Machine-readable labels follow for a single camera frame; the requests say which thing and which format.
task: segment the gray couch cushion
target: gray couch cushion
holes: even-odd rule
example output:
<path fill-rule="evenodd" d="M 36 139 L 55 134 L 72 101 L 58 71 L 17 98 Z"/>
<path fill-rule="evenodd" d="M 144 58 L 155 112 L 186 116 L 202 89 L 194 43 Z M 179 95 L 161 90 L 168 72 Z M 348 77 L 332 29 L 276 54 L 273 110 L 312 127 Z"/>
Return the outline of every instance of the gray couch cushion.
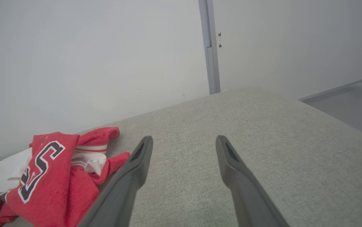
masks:
<path fill-rule="evenodd" d="M 104 126 L 121 131 L 109 156 L 132 152 L 145 135 L 154 140 L 130 226 L 237 226 L 217 135 L 227 136 L 290 226 L 362 226 L 362 133 L 302 102 L 228 91 Z"/>

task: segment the gray metal frame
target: gray metal frame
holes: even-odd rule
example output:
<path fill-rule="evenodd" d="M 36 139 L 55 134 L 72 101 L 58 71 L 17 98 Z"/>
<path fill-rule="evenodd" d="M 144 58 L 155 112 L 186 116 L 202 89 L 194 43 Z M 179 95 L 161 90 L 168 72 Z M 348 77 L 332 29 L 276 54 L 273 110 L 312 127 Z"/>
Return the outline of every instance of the gray metal frame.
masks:
<path fill-rule="evenodd" d="M 219 63 L 217 61 L 216 30 L 212 0 L 198 0 L 201 14 L 202 34 L 204 38 L 205 57 L 207 62 L 207 81 L 209 94 L 220 92 Z"/>
<path fill-rule="evenodd" d="M 342 88 L 346 88 L 346 87 L 349 87 L 349 86 L 351 86 L 351 85 L 358 84 L 358 83 L 362 83 L 362 79 L 357 80 L 357 81 L 352 82 L 352 83 L 348 83 L 348 84 L 344 84 L 344 85 L 338 86 L 338 87 L 333 88 L 333 89 L 328 89 L 328 90 L 325 90 L 325 91 L 323 91 L 323 92 L 316 93 L 316 94 L 314 94 L 314 95 L 309 95 L 309 96 L 300 98 L 300 99 L 298 99 L 298 100 L 299 100 L 299 101 L 304 101 L 304 100 L 306 100 L 306 99 L 311 99 L 311 98 L 314 98 L 314 97 L 316 97 L 316 96 L 324 95 L 324 94 L 327 94 L 327 93 L 329 93 L 329 92 L 333 92 L 333 91 L 336 91 L 336 90 L 339 90 L 339 89 L 342 89 Z"/>

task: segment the gray floor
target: gray floor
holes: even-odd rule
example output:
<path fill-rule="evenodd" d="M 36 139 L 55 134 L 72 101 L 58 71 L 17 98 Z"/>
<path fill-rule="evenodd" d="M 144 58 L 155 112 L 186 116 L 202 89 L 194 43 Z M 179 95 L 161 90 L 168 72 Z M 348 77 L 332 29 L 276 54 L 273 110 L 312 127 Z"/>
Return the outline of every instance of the gray floor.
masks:
<path fill-rule="evenodd" d="M 303 102 L 362 132 L 362 83 Z"/>

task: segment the clothing pile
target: clothing pile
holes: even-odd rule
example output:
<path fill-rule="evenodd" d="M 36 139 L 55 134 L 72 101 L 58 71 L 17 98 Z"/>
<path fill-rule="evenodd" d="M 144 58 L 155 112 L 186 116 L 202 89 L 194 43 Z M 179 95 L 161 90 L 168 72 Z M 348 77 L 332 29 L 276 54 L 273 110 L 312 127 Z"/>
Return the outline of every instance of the clothing pile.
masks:
<path fill-rule="evenodd" d="M 35 135 L 30 148 L 0 161 L 0 226 L 17 216 L 34 226 L 74 227 L 99 195 L 98 186 L 129 158 L 107 159 L 119 129 L 84 135 Z"/>

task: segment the red fabric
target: red fabric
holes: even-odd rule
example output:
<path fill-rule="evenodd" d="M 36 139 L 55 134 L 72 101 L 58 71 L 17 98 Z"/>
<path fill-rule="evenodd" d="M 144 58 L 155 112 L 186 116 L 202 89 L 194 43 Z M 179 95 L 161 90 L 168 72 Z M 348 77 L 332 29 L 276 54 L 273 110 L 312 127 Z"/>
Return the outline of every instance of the red fabric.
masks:
<path fill-rule="evenodd" d="M 77 226 L 99 195 L 97 187 L 125 163 L 129 153 L 109 158 L 98 176 L 71 166 L 74 148 L 106 145 L 118 136 L 116 127 L 81 136 L 60 132 L 34 136 L 28 174 L 26 170 L 19 186 L 8 192 L 6 203 L 0 200 L 0 226 L 17 215 L 36 227 Z"/>

